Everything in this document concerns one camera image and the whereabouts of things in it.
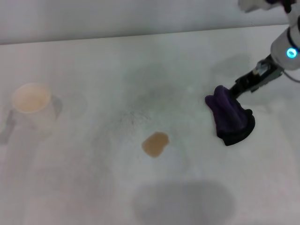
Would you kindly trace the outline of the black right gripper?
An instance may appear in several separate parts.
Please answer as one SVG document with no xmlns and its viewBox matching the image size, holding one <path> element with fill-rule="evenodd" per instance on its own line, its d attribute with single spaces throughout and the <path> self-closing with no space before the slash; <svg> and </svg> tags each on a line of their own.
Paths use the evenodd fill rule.
<svg viewBox="0 0 300 225">
<path fill-rule="evenodd" d="M 230 88 L 230 92 L 235 99 L 246 92 L 253 93 L 260 87 L 279 78 L 283 71 L 284 69 L 273 60 L 272 56 L 268 55 L 259 61 L 252 71 L 239 77 Z"/>
</svg>

